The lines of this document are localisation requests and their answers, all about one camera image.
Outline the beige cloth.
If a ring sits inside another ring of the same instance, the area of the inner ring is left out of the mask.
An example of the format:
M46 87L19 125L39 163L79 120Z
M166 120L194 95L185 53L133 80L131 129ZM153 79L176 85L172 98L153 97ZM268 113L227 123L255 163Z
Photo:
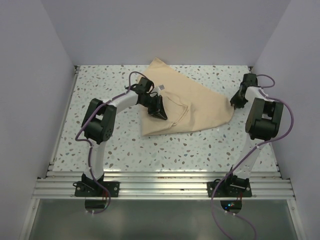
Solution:
M167 120L158 119L140 108L141 133L156 136L189 133L227 124L234 115L228 98L175 71L154 58L143 72L160 91Z

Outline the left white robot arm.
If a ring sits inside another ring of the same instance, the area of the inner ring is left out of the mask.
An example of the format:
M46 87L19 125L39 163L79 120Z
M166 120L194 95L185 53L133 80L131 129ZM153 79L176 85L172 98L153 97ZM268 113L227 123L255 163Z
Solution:
M113 134L117 114L132 106L141 105L147 109L149 116L166 121L168 117L160 94L164 89L163 85L155 86L143 76L138 83L128 86L125 92L109 100L94 98L90 101L75 140L89 143L88 164L84 176L90 179L86 190L92 196L99 196L104 190L104 184L99 180L104 176L106 143Z

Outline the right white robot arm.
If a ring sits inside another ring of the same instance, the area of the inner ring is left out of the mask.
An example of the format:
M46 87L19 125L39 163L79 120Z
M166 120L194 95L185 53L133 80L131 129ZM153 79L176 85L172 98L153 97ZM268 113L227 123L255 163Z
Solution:
M247 133L245 145L239 159L231 168L232 173L223 183L223 192L235 196L241 189L249 187L252 168L264 147L264 142L274 139L279 132L284 104L268 99L258 78L253 73L246 73L238 91L231 98L230 104L235 109L242 109L251 104L245 123Z

